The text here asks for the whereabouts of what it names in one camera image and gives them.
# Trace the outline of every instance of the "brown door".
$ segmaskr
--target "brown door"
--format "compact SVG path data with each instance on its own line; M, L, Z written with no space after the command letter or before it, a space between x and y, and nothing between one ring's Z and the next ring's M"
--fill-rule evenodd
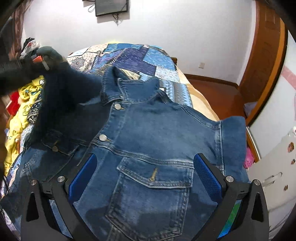
M280 17L266 4L256 2L254 42L246 71L239 85L244 102L261 97L273 70L280 41Z

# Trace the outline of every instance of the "chest pocket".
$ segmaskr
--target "chest pocket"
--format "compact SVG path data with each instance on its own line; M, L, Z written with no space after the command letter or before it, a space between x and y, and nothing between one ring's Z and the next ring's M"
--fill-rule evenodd
M194 169L124 157L117 170L106 217L132 240L181 235Z
M29 180L48 181L72 159L79 148L79 144L65 136L50 132L45 135L41 142L30 147L34 154L25 164Z

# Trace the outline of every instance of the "pocket flap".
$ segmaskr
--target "pocket flap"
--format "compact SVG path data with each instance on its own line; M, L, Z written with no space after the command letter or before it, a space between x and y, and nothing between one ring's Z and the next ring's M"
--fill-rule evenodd
M67 156L72 155L79 146L64 135L51 132L46 133L41 142L53 151L59 151Z
M117 170L149 188L188 188L192 187L194 169L174 165L158 165L124 157Z

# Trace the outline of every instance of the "television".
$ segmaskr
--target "television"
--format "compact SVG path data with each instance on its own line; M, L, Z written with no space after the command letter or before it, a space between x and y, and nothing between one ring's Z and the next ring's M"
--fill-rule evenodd
M96 0L96 16L127 12L128 0Z

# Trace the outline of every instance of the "brown sticker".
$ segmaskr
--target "brown sticker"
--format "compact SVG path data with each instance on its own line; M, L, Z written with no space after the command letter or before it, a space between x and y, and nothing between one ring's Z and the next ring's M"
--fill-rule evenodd
M288 153L290 153L290 152L293 151L293 150L294 150L294 143L291 142L291 143L289 144L289 146L288 146Z

